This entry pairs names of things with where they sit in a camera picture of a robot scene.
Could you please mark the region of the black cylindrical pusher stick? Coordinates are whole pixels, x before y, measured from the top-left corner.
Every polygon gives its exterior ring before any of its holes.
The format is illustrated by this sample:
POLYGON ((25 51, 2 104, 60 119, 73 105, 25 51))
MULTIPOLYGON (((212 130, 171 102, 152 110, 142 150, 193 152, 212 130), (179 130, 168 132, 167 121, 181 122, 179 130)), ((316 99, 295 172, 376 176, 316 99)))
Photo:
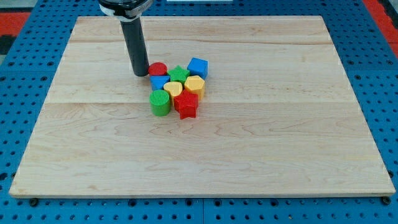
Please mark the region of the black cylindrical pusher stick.
POLYGON ((131 22, 121 22, 121 28, 133 72, 138 77, 144 77, 148 74, 149 61, 141 20, 138 17, 131 22))

